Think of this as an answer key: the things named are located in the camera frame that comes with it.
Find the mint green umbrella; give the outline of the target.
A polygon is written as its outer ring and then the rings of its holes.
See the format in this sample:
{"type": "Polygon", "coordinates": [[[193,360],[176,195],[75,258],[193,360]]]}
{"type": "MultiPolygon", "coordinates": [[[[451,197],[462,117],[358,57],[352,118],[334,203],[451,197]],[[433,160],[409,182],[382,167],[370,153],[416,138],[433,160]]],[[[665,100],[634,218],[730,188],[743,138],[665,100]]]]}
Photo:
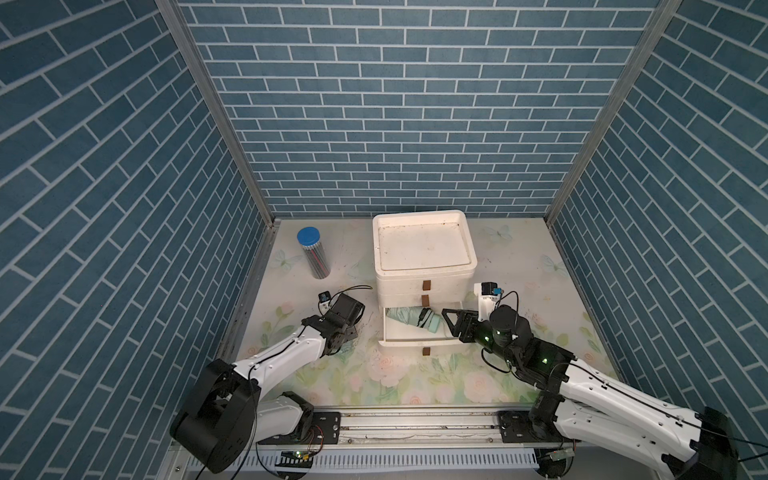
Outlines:
{"type": "Polygon", "coordinates": [[[436,333],[442,317],[429,307],[395,307],[385,310],[386,317],[404,325],[436,333]]]}

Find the white bottom drawer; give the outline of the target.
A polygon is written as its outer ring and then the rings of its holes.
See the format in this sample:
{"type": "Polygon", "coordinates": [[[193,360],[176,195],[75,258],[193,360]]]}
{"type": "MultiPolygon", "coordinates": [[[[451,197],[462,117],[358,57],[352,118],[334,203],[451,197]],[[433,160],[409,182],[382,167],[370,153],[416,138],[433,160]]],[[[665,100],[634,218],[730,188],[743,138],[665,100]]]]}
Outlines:
{"type": "Polygon", "coordinates": [[[446,322],[442,323],[436,333],[401,324],[386,317],[383,308],[382,338],[379,344],[387,349],[421,352],[423,347],[430,347],[434,354],[438,351],[459,351],[465,344],[454,338],[446,322]]]}

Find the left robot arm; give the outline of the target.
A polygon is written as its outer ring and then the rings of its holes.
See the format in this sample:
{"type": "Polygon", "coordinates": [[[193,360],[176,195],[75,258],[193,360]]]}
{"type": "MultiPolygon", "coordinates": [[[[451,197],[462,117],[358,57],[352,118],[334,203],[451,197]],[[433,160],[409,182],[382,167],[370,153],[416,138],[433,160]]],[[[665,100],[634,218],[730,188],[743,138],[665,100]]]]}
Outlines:
{"type": "Polygon", "coordinates": [[[348,294],[324,292],[320,313],[303,319],[282,341],[234,363],[213,360],[177,412],[171,437],[213,474],[244,462],[243,453],[263,440],[307,446],[324,440],[313,423],[311,402],[290,391],[273,400],[264,397],[296,371],[355,340],[364,312],[365,305],[348,294]]]}

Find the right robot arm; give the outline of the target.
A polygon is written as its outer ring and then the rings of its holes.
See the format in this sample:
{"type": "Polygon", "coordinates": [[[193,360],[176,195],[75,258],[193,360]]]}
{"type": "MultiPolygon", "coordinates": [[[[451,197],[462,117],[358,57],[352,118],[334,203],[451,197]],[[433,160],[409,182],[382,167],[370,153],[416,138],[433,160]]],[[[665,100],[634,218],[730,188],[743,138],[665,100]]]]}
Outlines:
{"type": "Polygon", "coordinates": [[[536,388],[529,411],[542,439],[585,441],[656,471],[662,479],[735,479],[739,454],[728,417],[654,398],[536,337],[508,305],[488,318],[445,309],[451,334],[501,359],[508,373],[536,388]]]}

